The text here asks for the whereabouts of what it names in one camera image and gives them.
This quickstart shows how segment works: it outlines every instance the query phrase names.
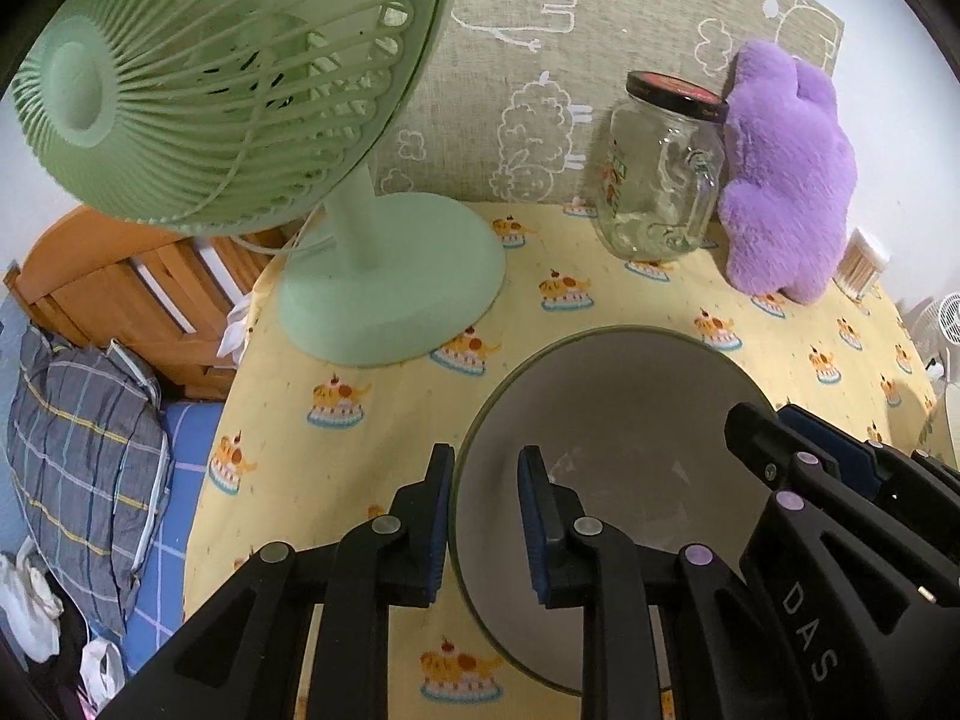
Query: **stuffed animal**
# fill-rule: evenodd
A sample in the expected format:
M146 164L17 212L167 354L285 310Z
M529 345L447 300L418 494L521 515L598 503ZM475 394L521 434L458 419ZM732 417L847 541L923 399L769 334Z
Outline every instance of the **stuffed animal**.
M832 81L779 46L749 41L728 103L727 277L747 295L783 290L813 303L843 255L856 186Z

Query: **yellow tablecloth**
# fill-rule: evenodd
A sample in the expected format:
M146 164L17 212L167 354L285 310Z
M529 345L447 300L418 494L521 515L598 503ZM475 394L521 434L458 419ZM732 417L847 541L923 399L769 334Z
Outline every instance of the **yellow tablecloth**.
M268 302L224 408L200 495L186 557L188 613L263 544L305 549L337 541L389 507L397 488L421 479L434 442L460 446L511 370L590 327L648 324L702 338L741 365L775 406L789 400L856 437L914 448L933 392L880 290L859 306L833 285L812 307L779 295L749 298L723 278L719 226L702 250L658 268L608 254L581 208L473 207L501 235L506 282L475 328L429 356L375 370L319 362L291 346L275 300ZM390 652L392 720L451 712L578 717L577 699L496 656L449 562L433 608L392 612ZM483 701L458 706L449 686L432 679L431 659L421 664L428 653L450 656Z

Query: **gray bowl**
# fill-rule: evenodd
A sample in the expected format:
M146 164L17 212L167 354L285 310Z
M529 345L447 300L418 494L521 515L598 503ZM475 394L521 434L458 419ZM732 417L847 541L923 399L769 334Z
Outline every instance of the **gray bowl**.
M727 413L741 401L771 409L724 354L649 327L565 338L511 373L464 441L449 527L464 598L503 656L554 688L580 690L583 615L546 610L530 586L522 447L541 447L551 479L576 490L587 514L651 547L707 544L736 569L767 498L724 444Z

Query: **green fan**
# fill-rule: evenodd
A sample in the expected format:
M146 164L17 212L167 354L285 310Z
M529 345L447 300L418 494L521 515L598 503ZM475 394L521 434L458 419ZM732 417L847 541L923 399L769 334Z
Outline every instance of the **green fan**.
M449 0L68 0L13 81L46 170L105 214L189 235L302 218L280 322L342 365L396 362L483 314L488 225L377 197L365 158L410 97Z

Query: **bowl rim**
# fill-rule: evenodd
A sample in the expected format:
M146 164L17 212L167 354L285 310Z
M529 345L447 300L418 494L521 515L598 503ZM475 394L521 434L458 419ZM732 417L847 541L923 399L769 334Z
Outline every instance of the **bowl rim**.
M507 376L496 386L496 388L488 396L487 400L484 401L483 406L480 407L480 410L477 412L477 415L474 416L472 423L470 423L469 429L464 434L464 440L460 444L460 451L457 452L456 463L453 469L453 479L450 488L450 498L448 500L448 514L446 515L446 542L448 543L450 550L450 563L453 566L453 573L457 579L457 586L460 590L460 596L463 599L464 603L467 605L467 610L470 613L470 617L473 619L473 622L477 624L477 627L482 632L483 636L486 638L487 642L496 650L498 655L501 655L508 664L513 668L520 671L526 677L529 677L532 680L536 680L541 685L545 685L546 688L551 688L557 690L560 693L565 693L570 696L580 696L582 691L574 690L573 688L568 688L566 685L560 685L555 683L553 680L549 680L541 674L536 673L526 664L522 664L519 659L515 658L514 655L509 652L507 647L500 641L498 638L493 635L493 631L487 626L478 613L476 605L473 603L473 599L470 598L469 591L467 590L467 583L464 580L464 575L461 570L460 564L460 554L457 550L457 503L460 499L460 483L463 478L464 467L467 464L467 456L469 456L470 447L473 445L474 439L476 439L477 434L480 432L480 428L483 426L488 415L493 410L493 406L496 405L496 402L501 398L506 389L514 384L520 376L525 373L530 368L534 367L537 362L542 358L546 357L548 354L556 351L562 346L567 346L570 343L576 343L576 341L582 341L584 338L590 336L606 335L611 333L654 333L661 336L671 336L672 338L678 338L680 341L686 341L687 343L692 343L695 346L704 348L706 351L716 355L717 358L724 361L724 365L732 365L740 373L742 373L747 381L749 381L754 389L757 391L757 394L760 396L760 399L767 408L769 408L771 413L776 413L773 404L770 402L770 399L766 396L763 389L754 381L754 378L746 371L743 370L740 365L736 362L733 362L730 357L724 354L719 349L714 349L712 346L709 346L707 343L698 341L697 338L688 336L686 333L682 333L679 330L673 330L667 327L654 327L651 325L643 324L613 324L613 325L603 325L602 327L592 327L587 330L583 330L579 333L574 333L570 336L564 336L559 338L558 341L549 343L544 348L534 352L530 357L521 362L517 367L510 371Z

